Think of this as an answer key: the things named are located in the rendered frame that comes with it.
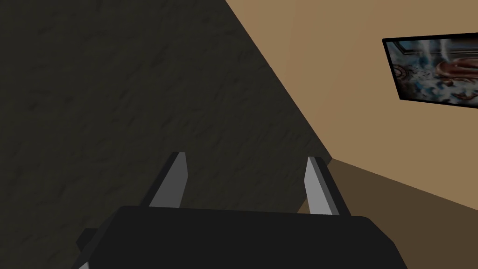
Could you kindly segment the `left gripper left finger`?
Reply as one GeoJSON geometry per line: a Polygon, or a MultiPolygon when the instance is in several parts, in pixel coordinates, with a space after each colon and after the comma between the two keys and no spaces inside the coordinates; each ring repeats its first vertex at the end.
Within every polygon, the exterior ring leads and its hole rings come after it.
{"type": "Polygon", "coordinates": [[[186,154],[173,152],[167,158],[140,206],[179,208],[186,183],[186,154]]]}

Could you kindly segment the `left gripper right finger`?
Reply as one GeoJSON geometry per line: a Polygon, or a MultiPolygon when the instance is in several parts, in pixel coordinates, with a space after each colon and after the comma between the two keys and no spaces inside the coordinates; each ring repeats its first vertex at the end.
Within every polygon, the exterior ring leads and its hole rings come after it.
{"type": "Polygon", "coordinates": [[[350,216],[327,165],[320,157],[308,157],[304,186],[307,197],[298,213],[350,216]]]}

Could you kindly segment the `black framed wall picture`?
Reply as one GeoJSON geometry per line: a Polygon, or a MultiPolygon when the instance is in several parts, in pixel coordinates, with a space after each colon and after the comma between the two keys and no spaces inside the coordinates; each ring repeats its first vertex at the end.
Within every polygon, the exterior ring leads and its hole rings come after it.
{"type": "Polygon", "coordinates": [[[399,99],[478,109],[478,32],[382,44],[399,99]]]}

